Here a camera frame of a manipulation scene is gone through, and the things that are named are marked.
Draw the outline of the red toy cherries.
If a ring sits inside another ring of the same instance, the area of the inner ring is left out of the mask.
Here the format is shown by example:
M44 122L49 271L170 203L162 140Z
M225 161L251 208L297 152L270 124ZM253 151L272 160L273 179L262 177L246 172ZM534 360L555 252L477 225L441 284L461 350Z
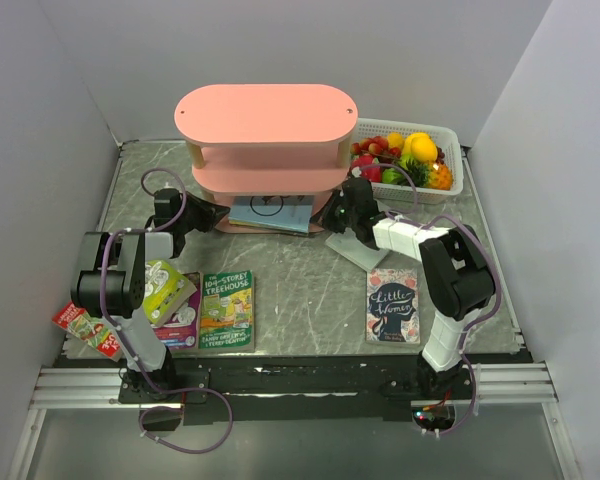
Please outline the red toy cherries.
M359 142L353 143L350 153L353 156L371 154L374 157L397 158L402 154L402 150L398 148L390 149L386 137L375 136L373 138L366 137Z

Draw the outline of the pink three-tier shelf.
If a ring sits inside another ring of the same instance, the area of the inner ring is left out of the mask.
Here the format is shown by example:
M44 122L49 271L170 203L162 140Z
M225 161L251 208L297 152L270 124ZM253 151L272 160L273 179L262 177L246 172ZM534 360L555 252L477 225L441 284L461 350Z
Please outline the pink three-tier shelf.
M322 84L218 84L174 112L202 197L310 197L318 212L349 171L354 100Z

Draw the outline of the white plastic fruit basket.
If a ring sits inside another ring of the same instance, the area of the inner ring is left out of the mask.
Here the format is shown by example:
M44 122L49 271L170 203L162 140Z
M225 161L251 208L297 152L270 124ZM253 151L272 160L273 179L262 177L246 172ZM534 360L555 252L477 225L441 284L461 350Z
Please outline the white plastic fruit basket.
M438 204L463 190L459 140L445 127L361 118L351 160L380 165L364 175L377 199Z

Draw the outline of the light blue book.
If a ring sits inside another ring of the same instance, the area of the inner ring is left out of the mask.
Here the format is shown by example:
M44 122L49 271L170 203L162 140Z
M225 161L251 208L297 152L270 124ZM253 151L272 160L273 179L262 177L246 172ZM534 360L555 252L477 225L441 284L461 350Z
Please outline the light blue book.
M308 234L313 196L236 197L229 212L229 223L294 234Z

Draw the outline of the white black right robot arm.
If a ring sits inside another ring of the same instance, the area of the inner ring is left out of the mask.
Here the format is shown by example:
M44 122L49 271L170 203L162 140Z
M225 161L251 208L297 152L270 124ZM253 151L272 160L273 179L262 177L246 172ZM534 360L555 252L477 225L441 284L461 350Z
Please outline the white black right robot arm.
M449 370L464 360L470 330L494 316L502 300L494 262L474 229L446 214L419 224L405 213L382 212L362 177L346 180L311 222L332 233L351 230L369 248L422 265L435 315L422 351L429 366L418 372L417 386L428 398L441 397L452 386Z

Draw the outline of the Wuthering Heights dark blue book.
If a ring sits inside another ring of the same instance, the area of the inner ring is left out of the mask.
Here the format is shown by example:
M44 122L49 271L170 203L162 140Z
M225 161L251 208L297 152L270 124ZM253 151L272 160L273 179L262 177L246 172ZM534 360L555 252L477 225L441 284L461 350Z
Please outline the Wuthering Heights dark blue book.
M244 226L244 225L229 225L227 227L226 233L234 233L234 234L280 234L280 235L288 235L288 236L299 236L299 237L309 237L311 233L297 232L292 230L279 230L272 228L262 228L262 227L253 227L253 226Z

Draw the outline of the aluminium rail frame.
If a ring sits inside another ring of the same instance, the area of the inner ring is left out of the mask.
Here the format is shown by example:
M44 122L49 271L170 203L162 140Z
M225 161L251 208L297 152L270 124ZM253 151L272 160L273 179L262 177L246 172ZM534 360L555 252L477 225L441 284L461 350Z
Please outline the aluminium rail frame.
M556 403L558 395L544 364L481 364L477 404ZM31 409L139 408L119 400L122 380L116 368L44 368L40 371Z

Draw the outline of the purple paperback book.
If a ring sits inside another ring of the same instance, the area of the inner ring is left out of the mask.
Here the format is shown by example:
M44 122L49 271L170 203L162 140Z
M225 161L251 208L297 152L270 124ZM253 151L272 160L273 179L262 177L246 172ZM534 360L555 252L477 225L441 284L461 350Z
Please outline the purple paperback book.
M163 326L153 328L157 338L171 351L193 351L198 346L202 274L191 272L186 277L194 284L196 291Z

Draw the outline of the red Treehouse book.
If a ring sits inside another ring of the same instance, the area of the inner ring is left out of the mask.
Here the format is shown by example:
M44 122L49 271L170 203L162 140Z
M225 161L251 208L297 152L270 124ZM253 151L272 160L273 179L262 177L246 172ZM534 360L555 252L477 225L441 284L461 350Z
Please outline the red Treehouse book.
M72 302L53 316L52 322L109 360L118 361L123 356L116 337L108 327L100 319L91 317L84 308L77 307Z

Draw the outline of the black mounting base plate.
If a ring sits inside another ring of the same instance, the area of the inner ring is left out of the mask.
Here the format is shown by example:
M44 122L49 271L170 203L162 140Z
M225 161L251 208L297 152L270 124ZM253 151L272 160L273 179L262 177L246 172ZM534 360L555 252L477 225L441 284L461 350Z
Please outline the black mounting base plate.
M174 393L164 395L124 380L118 400L123 405L170 404L184 409L187 425L236 421L336 420L380 418L409 422L418 401L456 401L484 392L487 369L529 363L520 355L472 354L481 368L471 375L464 367L439 380L425 375L416 355L371 356L229 356L177 358ZM474 378L479 384L471 386Z

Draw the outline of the toy pineapple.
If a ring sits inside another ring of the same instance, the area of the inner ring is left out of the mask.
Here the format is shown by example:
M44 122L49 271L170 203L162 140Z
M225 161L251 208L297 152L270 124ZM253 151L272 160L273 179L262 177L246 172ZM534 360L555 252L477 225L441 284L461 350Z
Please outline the toy pineapple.
M401 164L401 168L417 188L448 191L452 187L453 174L443 163L421 163L417 160L407 160Z

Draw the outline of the green Treehouse book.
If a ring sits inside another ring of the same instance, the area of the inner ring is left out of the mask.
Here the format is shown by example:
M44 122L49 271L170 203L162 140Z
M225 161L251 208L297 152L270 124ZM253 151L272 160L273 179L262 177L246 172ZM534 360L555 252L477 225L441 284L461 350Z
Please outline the green Treehouse book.
M203 353L255 351L254 278L249 270L202 278L198 349Z

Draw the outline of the small yellow toy fruit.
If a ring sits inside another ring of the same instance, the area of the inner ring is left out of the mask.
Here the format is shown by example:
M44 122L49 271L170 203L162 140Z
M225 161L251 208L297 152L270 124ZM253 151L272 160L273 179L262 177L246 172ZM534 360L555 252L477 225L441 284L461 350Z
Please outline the small yellow toy fruit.
M398 132L391 132L386 136L387 144L390 149L403 149L405 138Z

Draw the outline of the lime green paperback book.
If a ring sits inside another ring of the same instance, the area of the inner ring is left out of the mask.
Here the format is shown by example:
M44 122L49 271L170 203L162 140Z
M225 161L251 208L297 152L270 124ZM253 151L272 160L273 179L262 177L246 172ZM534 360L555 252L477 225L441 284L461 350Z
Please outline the lime green paperback book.
M196 291L194 283L167 261L145 264L143 309L152 327L167 323Z

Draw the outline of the pink toy dragon fruit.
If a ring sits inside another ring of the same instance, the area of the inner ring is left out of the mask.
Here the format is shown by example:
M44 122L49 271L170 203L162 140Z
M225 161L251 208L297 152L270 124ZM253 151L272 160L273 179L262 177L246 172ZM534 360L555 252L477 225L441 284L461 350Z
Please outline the pink toy dragon fruit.
M382 181L382 168L379 161L371 154L355 157L351 163L351 172L355 177L363 177L372 183Z

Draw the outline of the grey white book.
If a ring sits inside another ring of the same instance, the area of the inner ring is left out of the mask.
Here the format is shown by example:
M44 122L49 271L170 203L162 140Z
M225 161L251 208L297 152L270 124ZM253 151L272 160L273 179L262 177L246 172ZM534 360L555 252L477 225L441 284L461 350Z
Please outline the grey white book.
M342 234L333 233L325 245L366 272L371 272L388 255L387 250L365 246L351 230Z

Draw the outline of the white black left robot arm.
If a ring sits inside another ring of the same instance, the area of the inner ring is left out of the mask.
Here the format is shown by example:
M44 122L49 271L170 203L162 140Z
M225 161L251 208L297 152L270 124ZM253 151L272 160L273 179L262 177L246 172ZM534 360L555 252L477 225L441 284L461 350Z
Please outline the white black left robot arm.
M145 264L178 257L189 232L213 230L229 208L174 188L156 191L153 202L154 214L142 228L84 234L71 300L114 334L126 358L123 384L130 390L157 402L206 396L213 392L206 381L197 386L180 381L171 353L144 313Z

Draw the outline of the Little Women book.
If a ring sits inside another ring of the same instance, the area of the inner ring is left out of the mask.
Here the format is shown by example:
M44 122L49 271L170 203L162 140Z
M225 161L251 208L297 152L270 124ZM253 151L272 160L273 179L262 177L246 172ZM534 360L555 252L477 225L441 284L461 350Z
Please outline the Little Women book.
M365 340L420 344L418 276L414 269L373 269L366 281Z

